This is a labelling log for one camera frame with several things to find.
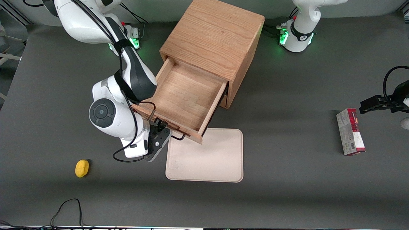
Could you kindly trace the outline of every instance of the open drawer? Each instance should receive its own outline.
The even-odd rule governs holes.
[[[145,101],[155,103],[153,116],[168,127],[202,144],[202,136],[225,93],[227,80],[195,66],[168,57],[156,76],[155,95]],[[149,118],[152,105],[132,105]]]

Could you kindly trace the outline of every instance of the cable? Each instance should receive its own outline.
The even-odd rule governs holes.
[[[289,18],[292,18],[297,12],[298,12],[298,7],[295,7],[295,8],[291,11],[290,16],[288,16],[288,17],[289,17]]]
[[[108,28],[105,26],[104,23],[80,0],[72,0],[80,9],[84,11],[85,14],[87,14],[94,22],[95,24],[102,30],[102,32],[108,37],[108,39],[112,42],[112,44],[115,43],[115,39],[112,36],[111,32],[108,30]]]
[[[135,14],[135,13],[132,12],[130,9],[128,9],[128,7],[127,7],[124,3],[121,3],[120,6],[121,6],[122,8],[124,8],[125,10],[127,10],[129,13],[131,13],[131,14],[136,18],[136,20],[138,20],[139,23],[141,23],[141,21],[140,21],[138,18],[140,18],[140,19],[142,19],[143,21],[145,21],[145,23],[148,23],[148,21],[146,21],[143,17],[141,17],[141,16]]]
[[[134,112],[133,112],[133,109],[132,109],[132,107],[130,106],[128,100],[126,100],[126,103],[128,104],[130,110],[132,111],[132,116],[133,116],[133,119],[134,119],[134,122],[135,122],[135,127],[137,127],[136,117],[135,117],[135,114],[134,114]],[[150,101],[140,101],[140,102],[138,102],[138,103],[140,103],[140,104],[144,104],[144,103],[145,103],[145,104],[152,104],[152,105],[153,105],[152,113],[151,113],[151,115],[150,115],[149,118],[148,118],[148,121],[150,121],[151,118],[153,117],[153,114],[154,114],[155,111],[156,111],[156,105],[155,105],[155,103],[150,102]],[[117,151],[115,151],[114,154],[112,154],[112,158],[114,158],[115,160],[117,160],[117,161],[119,161],[119,162],[124,162],[124,163],[133,163],[133,162],[138,162],[138,161],[143,160],[143,159],[145,158],[144,156],[142,156],[141,158],[138,158],[138,159],[136,159],[136,160],[121,160],[121,159],[118,159],[118,158],[116,157],[116,155],[117,155],[119,152],[121,152],[122,150],[124,150],[124,149],[128,148],[129,146],[131,146],[131,144],[135,141],[136,137],[137,137],[137,129],[135,130],[135,135],[134,135],[132,141],[131,141],[129,144],[127,144],[126,146],[124,146],[124,147],[118,149]]]
[[[146,25],[146,23],[144,23],[144,28],[143,28],[143,30],[142,30],[142,36],[141,36],[141,39],[142,39],[142,38],[144,38],[144,36],[145,36],[145,25]]]
[[[83,4],[80,0],[72,0],[72,1],[73,1],[80,9],[82,9],[82,10],[84,11],[84,13],[86,13],[86,14],[96,23],[96,25],[97,25],[97,26],[104,32],[104,34],[108,37],[108,39],[111,41],[111,43],[112,43],[112,44],[115,44],[115,39],[114,39],[113,35],[112,35],[111,32],[109,31],[109,29],[105,26],[105,24],[102,23],[102,21],[101,21],[97,16],[96,16],[85,4]],[[121,51],[118,52],[118,57],[119,57],[119,73],[120,73],[121,76],[123,76]],[[132,107],[131,107],[130,104],[129,104],[129,100],[128,100],[128,98],[126,97],[126,95],[124,94],[123,90],[121,90],[121,93],[122,93],[122,95],[124,96],[126,103],[128,104],[128,108],[129,108],[130,112],[132,113],[133,121],[134,121],[134,124],[135,124],[135,135],[134,135],[132,141],[131,141],[129,144],[127,144],[126,146],[124,146],[124,147],[118,149],[117,151],[115,151],[115,152],[113,153],[112,157],[113,157],[115,160],[120,161],[120,162],[127,162],[127,163],[137,162],[137,161],[143,160],[144,157],[139,158],[139,159],[136,159],[136,160],[121,160],[121,159],[116,158],[116,155],[117,155],[119,152],[121,152],[122,150],[128,148],[128,147],[135,141],[135,139],[136,139],[136,137],[137,137],[137,121],[136,121],[135,114],[134,114],[133,109],[132,109]]]
[[[266,31],[267,33],[274,35],[274,36],[280,36],[279,34],[274,34],[273,32],[268,31],[265,27],[263,27],[263,31]]]
[[[409,4],[409,2],[407,2],[403,7],[400,8],[400,10],[405,9],[405,7]]]
[[[60,205],[60,207],[58,208],[57,213],[56,213],[56,214],[51,218],[51,220],[50,220],[50,226],[52,226],[53,228],[55,228],[54,220],[55,220],[55,218],[58,216],[58,214],[60,213],[61,208],[62,208],[62,207],[64,206],[64,204],[67,203],[68,201],[74,201],[74,200],[78,202],[78,208],[79,208],[79,225],[80,225],[81,227],[85,228],[85,229],[90,229],[90,228],[84,227],[84,225],[87,225],[87,224],[84,224],[84,221],[82,220],[81,204],[80,204],[80,202],[79,202],[79,199],[77,199],[77,198],[72,198],[72,199],[66,200],[66,201],[64,201],[64,202]]]
[[[43,3],[38,4],[38,5],[29,4],[29,3],[26,2],[26,0],[23,0],[23,3],[26,4],[29,7],[42,7],[44,5]]]
[[[383,91],[383,94],[384,94],[384,97],[385,97],[386,101],[387,101],[394,109],[403,112],[403,109],[398,108],[395,104],[393,104],[393,103],[391,102],[390,98],[388,97],[388,95],[386,94],[386,82],[387,82],[387,80],[388,80],[388,77],[389,77],[389,75],[390,75],[394,70],[397,70],[397,69],[407,69],[407,70],[409,70],[409,66],[400,65],[400,66],[396,66],[396,67],[393,67],[392,69],[390,69],[390,70],[386,73],[386,75],[385,75],[384,82],[383,82],[383,85],[382,85],[382,91]]]
[[[120,4],[120,6],[121,6],[122,8],[124,8],[124,9],[126,9],[127,11],[129,11],[129,9],[128,9],[127,7],[125,7],[125,6],[123,6],[122,3]],[[132,15],[134,18],[136,18],[136,20],[138,20],[139,23],[142,23],[137,16],[133,15],[132,12],[131,12],[131,15]]]

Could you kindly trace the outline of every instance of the product box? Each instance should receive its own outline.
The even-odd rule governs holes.
[[[358,118],[355,108],[347,108],[337,114],[339,133],[341,134],[344,155],[352,156],[365,152],[364,142],[358,129]]]

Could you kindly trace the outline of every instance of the yellow sponge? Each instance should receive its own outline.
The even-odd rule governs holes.
[[[90,164],[87,160],[79,160],[75,166],[75,175],[79,178],[87,175]]]

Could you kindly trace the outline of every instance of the wood grain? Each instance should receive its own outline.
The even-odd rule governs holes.
[[[254,34],[253,41],[251,43],[250,48],[248,49],[248,52],[246,56],[244,57],[242,61],[242,65],[240,66],[239,70],[237,71],[236,78],[234,81],[230,81],[229,84],[229,91],[227,92],[227,101],[226,101],[226,108],[230,108],[231,103],[233,102],[234,97],[236,96],[236,93],[238,91],[238,88],[241,85],[241,82],[244,79],[244,76],[247,73],[247,70],[250,67],[250,64],[253,61],[254,58],[254,53],[256,52],[258,40],[260,38],[261,30],[263,28],[264,22],[262,22],[259,27],[258,27],[258,32]]]
[[[172,58],[165,61],[156,79],[156,93],[146,100],[155,103],[155,117],[201,143],[200,131],[203,132],[203,126],[216,109],[227,81]],[[133,108],[145,117],[151,112],[147,104],[133,105]]]
[[[160,49],[228,81],[247,55],[262,15],[217,0],[194,0]]]

